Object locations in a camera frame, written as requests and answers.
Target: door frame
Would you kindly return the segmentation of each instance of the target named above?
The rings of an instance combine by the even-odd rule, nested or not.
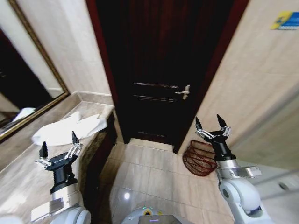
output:
[[[190,129],[190,126],[192,125],[194,117],[195,117],[195,115],[196,115],[205,95],[206,95],[206,92],[216,74],[216,71],[217,71],[217,69],[221,63],[221,60],[228,48],[228,45],[229,45],[231,39],[233,38],[235,30],[241,20],[241,17],[243,15],[243,12],[246,9],[248,2],[249,2],[249,0],[234,0],[234,2],[232,4],[232,7],[228,14],[228,19],[224,25],[224,28],[222,30],[222,33],[220,35],[220,38],[216,45],[216,48],[213,52],[213,56],[209,62],[206,73],[204,75],[204,79],[201,83],[201,86],[200,86],[198,92],[196,93],[197,101],[191,107],[191,110],[188,111],[187,122],[185,123],[185,125],[183,125],[181,130],[179,130],[180,134],[178,135],[179,136],[178,140],[173,148],[173,152],[175,154],[178,153],[178,151],[188,133],[188,130]],[[116,112],[116,115],[117,115],[117,118],[118,118],[118,121],[120,124],[120,129],[121,129],[121,132],[122,132],[122,135],[124,138],[124,142],[128,143],[130,141],[130,136],[124,126],[126,118],[123,116],[124,113],[122,111],[122,107],[120,106],[120,103],[118,100],[115,80],[114,80],[114,77],[113,77],[113,74],[111,71],[111,67],[110,67],[110,62],[109,62],[109,58],[108,58],[105,39],[103,36],[100,18],[98,15],[96,0],[86,0],[86,4],[87,4],[87,9],[88,9],[88,12],[90,15],[90,19],[91,19],[91,22],[93,25],[93,30],[94,30],[94,33],[96,36],[96,40],[98,43],[98,48],[100,50],[100,55],[101,55],[101,58],[103,61],[108,84],[110,86],[112,99],[113,99],[114,106],[115,106],[115,112]]]

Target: wire basket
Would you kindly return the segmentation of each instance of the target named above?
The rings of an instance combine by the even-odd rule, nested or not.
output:
[[[183,163],[191,173],[207,176],[217,167],[214,156],[211,144],[192,140],[183,155]]]

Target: white towel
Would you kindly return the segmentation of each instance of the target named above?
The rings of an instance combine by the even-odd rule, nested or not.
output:
[[[41,146],[47,142],[48,146],[60,146],[72,143],[71,132],[74,131],[77,138],[87,138],[107,127],[105,119],[98,119],[99,114],[80,120],[79,112],[58,122],[48,124],[40,128],[33,136],[34,144]]]

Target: gold mirror frame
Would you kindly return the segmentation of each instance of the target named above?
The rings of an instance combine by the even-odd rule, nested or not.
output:
[[[3,142],[4,140],[6,140],[8,137],[13,135],[16,131],[19,131],[25,125],[29,124],[31,121],[33,121],[34,119],[36,119],[37,117],[42,115],[44,112],[46,112],[47,110],[49,110],[50,108],[52,108],[53,106],[58,104],[60,101],[62,101],[64,98],[66,98],[70,94],[70,92],[66,88],[65,83],[63,82],[63,80],[60,77],[58,71],[56,70],[52,60],[50,59],[50,57],[47,54],[46,50],[44,49],[41,42],[37,38],[33,28],[29,24],[25,14],[22,12],[22,10],[21,10],[20,6],[18,5],[18,3],[16,2],[16,0],[8,0],[8,2],[10,4],[10,6],[13,8],[14,12],[17,14],[19,20],[22,22],[24,28],[26,29],[26,31],[28,32],[30,38],[32,39],[32,41],[36,45],[38,51],[41,53],[41,55],[43,56],[43,58],[46,61],[47,65],[51,69],[54,77],[56,78],[56,80],[60,84],[60,86],[63,89],[64,93],[62,93],[61,95],[56,97],[54,100],[49,102],[43,108],[39,109],[38,111],[34,112],[33,114],[29,115],[28,117],[26,117],[25,119],[23,119],[22,121],[17,123],[15,126],[8,129],[3,135],[0,136],[0,142]]]

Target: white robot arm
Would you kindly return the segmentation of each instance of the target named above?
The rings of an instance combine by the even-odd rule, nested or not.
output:
[[[255,178],[261,174],[258,167],[240,167],[226,144],[230,127],[217,115],[221,126],[219,131],[205,131],[196,118],[196,133],[205,141],[210,142],[215,151],[219,190],[235,218],[235,224],[273,224],[257,189],[244,177]]]
[[[52,200],[31,211],[31,221],[36,222],[46,217],[53,217],[51,224],[90,224],[91,214],[83,206],[83,199],[77,189],[77,179],[71,165],[77,159],[82,144],[72,132],[73,145],[68,152],[48,159],[46,142],[39,151],[36,160],[45,170],[52,171],[54,186],[50,190]]]

